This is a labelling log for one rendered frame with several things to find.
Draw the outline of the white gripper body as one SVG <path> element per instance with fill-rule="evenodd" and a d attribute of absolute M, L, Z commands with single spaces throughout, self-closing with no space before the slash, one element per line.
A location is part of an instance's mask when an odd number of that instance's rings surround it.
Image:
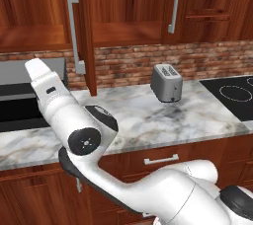
<path fill-rule="evenodd" d="M 48 79 L 51 77 L 51 70 L 39 58 L 34 58 L 25 63 L 25 67 L 32 81 Z"/>

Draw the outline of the silver two-slot toaster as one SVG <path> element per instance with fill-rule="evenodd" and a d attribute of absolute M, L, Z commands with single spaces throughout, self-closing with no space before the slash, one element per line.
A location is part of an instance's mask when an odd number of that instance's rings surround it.
<path fill-rule="evenodd" d="M 176 103 L 181 100 L 183 78 L 170 64 L 156 64 L 152 69 L 150 88 L 162 103 Z"/>

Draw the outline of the wooden base cupboard door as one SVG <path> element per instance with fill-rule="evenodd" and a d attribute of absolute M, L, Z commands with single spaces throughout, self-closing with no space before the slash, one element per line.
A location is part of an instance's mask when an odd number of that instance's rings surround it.
<path fill-rule="evenodd" d="M 76 181 L 58 163 L 0 171 L 0 225 L 89 225 Z"/>

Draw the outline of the wooden drawer front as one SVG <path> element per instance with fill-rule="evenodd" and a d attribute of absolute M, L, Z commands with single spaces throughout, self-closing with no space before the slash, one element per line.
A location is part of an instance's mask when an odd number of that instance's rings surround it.
<path fill-rule="evenodd" d="M 124 153 L 122 156 L 122 168 L 120 169 L 121 178 L 126 183 L 140 180 L 164 166 L 185 162 L 189 157 L 190 151 L 190 145 L 185 144 Z M 145 158 L 157 160 L 169 158 L 173 154 L 178 154 L 179 160 L 151 165 L 144 165 L 143 162 Z"/>

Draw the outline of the black hob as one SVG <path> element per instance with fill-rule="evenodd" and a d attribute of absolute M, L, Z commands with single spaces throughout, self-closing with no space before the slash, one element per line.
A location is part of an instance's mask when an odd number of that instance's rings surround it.
<path fill-rule="evenodd" d="M 240 121 L 253 120 L 253 76 L 201 80 Z"/>

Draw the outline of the wooden base cupboard run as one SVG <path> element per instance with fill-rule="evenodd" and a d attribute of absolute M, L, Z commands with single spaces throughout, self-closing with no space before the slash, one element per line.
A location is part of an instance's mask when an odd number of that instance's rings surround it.
<path fill-rule="evenodd" d="M 253 134 L 195 142 L 190 159 L 207 159 L 218 170 L 217 185 L 253 190 Z"/>

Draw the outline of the wooden wall cabinet door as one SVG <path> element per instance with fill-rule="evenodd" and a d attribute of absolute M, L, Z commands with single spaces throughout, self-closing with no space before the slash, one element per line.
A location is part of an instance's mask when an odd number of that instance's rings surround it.
<path fill-rule="evenodd" d="M 161 27 L 161 43 L 162 44 L 175 44 L 179 41 L 179 38 L 180 38 L 180 29 L 181 29 L 180 20 L 181 20 L 182 8 L 183 8 L 183 0 L 179 0 L 179 3 L 178 3 L 175 33 L 169 34 L 168 26 L 172 20 L 173 4 L 174 4 L 174 0 L 164 0 L 164 12 L 163 12 L 162 27 Z"/>
<path fill-rule="evenodd" d="M 79 24 L 82 42 L 81 57 L 85 61 L 85 79 L 90 95 L 97 95 L 96 69 L 90 0 L 79 0 Z"/>

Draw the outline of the open wooden wall cabinet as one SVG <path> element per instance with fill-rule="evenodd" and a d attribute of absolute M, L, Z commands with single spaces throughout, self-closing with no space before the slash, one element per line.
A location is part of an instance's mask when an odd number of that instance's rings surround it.
<path fill-rule="evenodd" d="M 164 0 L 90 0 L 90 9 L 95 47 L 161 41 Z M 81 51 L 79 3 L 73 14 Z M 0 52 L 71 47 L 67 0 L 0 0 Z"/>

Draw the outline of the closed panelled wall cabinet door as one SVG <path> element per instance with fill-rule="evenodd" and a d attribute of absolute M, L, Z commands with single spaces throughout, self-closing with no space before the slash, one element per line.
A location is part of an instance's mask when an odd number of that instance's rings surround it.
<path fill-rule="evenodd" d="M 183 42 L 253 40 L 253 0 L 186 0 Z"/>

